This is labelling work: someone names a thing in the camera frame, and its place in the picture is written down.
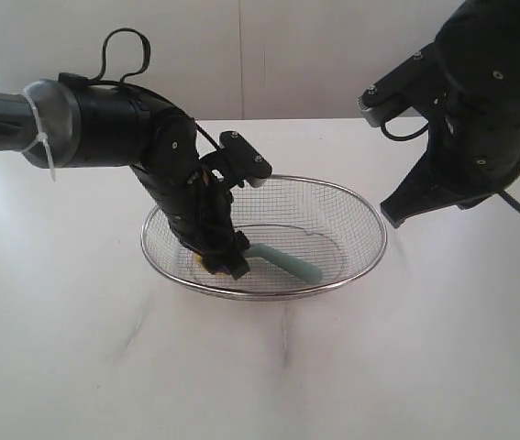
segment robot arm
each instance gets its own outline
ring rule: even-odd
[[[466,1],[434,43],[360,98],[370,124],[393,140],[414,137],[394,137],[385,126],[409,107],[427,119],[429,141],[382,203],[393,226],[503,194],[520,175],[520,0]]]
[[[63,73],[58,81],[32,83],[24,95],[0,93],[0,150],[22,151],[33,165],[48,168],[47,150],[37,141],[41,126],[55,168],[129,166],[207,270],[243,276],[249,242],[231,222],[230,190],[244,181],[260,186],[270,164],[257,160],[259,153],[236,132],[224,133],[220,145],[213,141],[217,151],[200,158],[197,130],[212,139],[191,117],[147,89],[102,81],[103,73],[93,80]]]

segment wire mesh basket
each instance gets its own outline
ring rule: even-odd
[[[141,233],[146,259],[159,273],[198,292],[248,301],[281,301],[341,287],[372,270],[386,249],[380,215],[362,197],[325,181],[272,176],[258,189],[233,189],[231,217],[252,244],[262,243],[322,272],[308,285],[261,258],[239,280],[211,275],[183,248],[163,212],[154,208]]]

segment light green object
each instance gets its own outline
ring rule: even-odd
[[[323,271],[317,266],[262,243],[252,245],[245,252],[244,257],[246,259],[265,259],[306,284],[317,285],[323,280]]]

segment white zip tie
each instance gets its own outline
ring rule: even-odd
[[[26,87],[23,89],[23,97],[28,101],[29,106],[31,107],[31,114],[33,115],[33,118],[36,120],[36,126],[38,127],[38,134],[36,135],[36,138],[31,141],[29,145],[27,145],[25,148],[21,149],[20,151],[22,153],[26,151],[30,151],[33,149],[38,142],[41,142],[46,149],[46,158],[48,159],[48,166],[50,167],[50,175],[51,179],[55,182],[56,181],[56,167],[54,166],[54,158],[51,156],[51,147],[50,143],[48,142],[48,134],[43,131],[43,126],[41,125],[41,119],[39,117],[38,108],[36,107],[33,100],[28,95],[28,88]]]

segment metal rim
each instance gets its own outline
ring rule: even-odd
[[[324,292],[330,292],[335,289],[339,289],[340,287],[345,286],[346,284],[349,284],[350,282],[353,282],[367,273],[371,272],[382,260],[382,257],[384,256],[386,252],[386,248],[388,245],[388,231],[386,229],[386,224],[382,220],[382,216],[378,213],[378,211],[375,210],[375,208],[362,196],[357,194],[356,192],[349,190],[348,188],[345,188],[344,186],[337,185],[336,183],[331,183],[330,181],[320,181],[318,179],[308,179],[305,177],[298,177],[298,176],[289,176],[285,174],[274,174],[270,177],[270,179],[274,180],[280,180],[280,181],[298,181],[298,182],[308,182],[308,183],[314,183],[321,186],[328,186],[330,188],[335,188],[337,190],[342,191],[343,193],[349,194],[356,199],[358,199],[360,202],[362,202],[368,210],[375,216],[376,220],[378,221],[378,226],[380,227],[380,230],[382,231],[382,247],[380,249],[380,252],[376,256],[376,258],[371,262],[371,264],[364,270],[362,270],[360,273],[357,273],[356,275],[353,275],[351,277],[348,277],[344,280],[340,280],[331,284],[327,284],[324,286],[315,286],[310,287],[306,289],[294,289],[289,291],[283,291],[281,293],[274,293],[273,291],[255,291],[253,293],[250,293],[248,291],[240,291],[237,289],[222,289],[218,287],[212,287],[212,286],[204,286],[202,284],[198,284],[196,282],[192,282],[189,280],[184,280],[182,278],[176,277],[165,270],[161,269],[151,258],[148,251],[146,250],[145,245],[145,234],[146,231],[149,228],[149,223],[151,222],[151,219],[153,216],[160,210],[158,206],[155,206],[148,214],[148,217],[146,218],[146,221],[141,227],[141,236],[140,236],[140,242],[141,242],[141,250],[143,252],[143,255],[145,256],[148,263],[151,265],[152,268],[154,268],[160,275],[164,276],[170,281],[174,281],[178,284],[181,284],[182,286],[185,286],[189,289],[196,290],[197,292],[200,292],[205,295],[215,296],[218,298],[225,298],[230,300],[241,300],[241,301],[290,301],[290,300],[296,300],[301,298],[308,298],[310,296],[315,296],[320,293]]]

